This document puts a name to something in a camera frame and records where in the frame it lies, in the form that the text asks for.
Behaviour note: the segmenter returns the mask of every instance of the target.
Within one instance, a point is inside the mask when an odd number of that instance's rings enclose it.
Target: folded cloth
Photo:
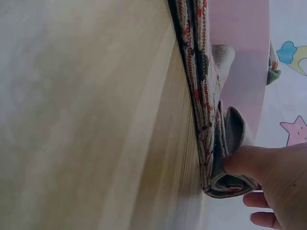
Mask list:
[[[269,56],[269,70],[268,70],[268,78],[267,85],[271,84],[273,81],[278,79],[281,75],[281,71],[278,68],[278,56],[275,52],[273,42],[270,41],[270,56]]]
[[[211,46],[207,0],[168,3],[189,85],[202,188],[215,198],[249,192],[255,181],[228,175],[222,167],[224,156],[250,144],[242,116],[231,107],[224,118],[219,102],[235,52],[229,46]]]

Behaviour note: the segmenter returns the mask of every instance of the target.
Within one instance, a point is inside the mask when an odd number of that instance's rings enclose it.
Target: gray fabric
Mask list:
[[[226,198],[256,189],[256,181],[246,176],[229,175],[222,166],[225,156],[233,154],[241,146],[252,144],[251,132],[239,111],[234,107],[229,107],[225,114],[222,103],[219,102],[216,114],[211,189],[208,191],[210,196]]]

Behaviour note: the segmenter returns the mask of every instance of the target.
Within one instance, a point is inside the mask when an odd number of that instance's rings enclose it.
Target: wooden surface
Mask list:
[[[204,229],[167,3],[0,4],[0,229]]]

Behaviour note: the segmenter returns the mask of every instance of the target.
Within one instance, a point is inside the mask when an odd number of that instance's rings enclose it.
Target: cartoon print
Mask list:
[[[298,116],[294,123],[281,122],[280,125],[289,133],[287,146],[307,142],[307,125],[302,116]]]
[[[307,46],[295,47],[293,42],[287,41],[276,53],[280,62],[287,64],[293,70],[307,76],[299,66],[300,61],[307,58]]]

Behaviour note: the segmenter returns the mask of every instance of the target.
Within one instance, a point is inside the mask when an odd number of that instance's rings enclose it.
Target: star print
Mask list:
[[[302,116],[298,116],[294,123],[281,122],[280,125],[289,133],[287,146],[307,142],[307,125]]]

